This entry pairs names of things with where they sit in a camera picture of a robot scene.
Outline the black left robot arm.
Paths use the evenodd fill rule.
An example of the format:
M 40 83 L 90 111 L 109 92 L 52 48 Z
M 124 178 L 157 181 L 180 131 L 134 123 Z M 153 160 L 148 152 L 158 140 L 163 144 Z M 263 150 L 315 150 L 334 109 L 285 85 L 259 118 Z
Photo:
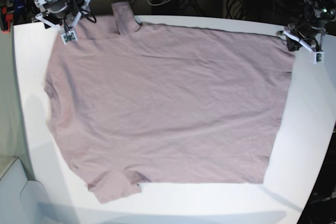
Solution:
M 326 35 L 326 24 L 335 21 L 335 0 L 303 0 L 303 13 L 297 23 L 291 23 L 280 31 L 286 36 L 289 51 L 304 47 L 318 54 Z

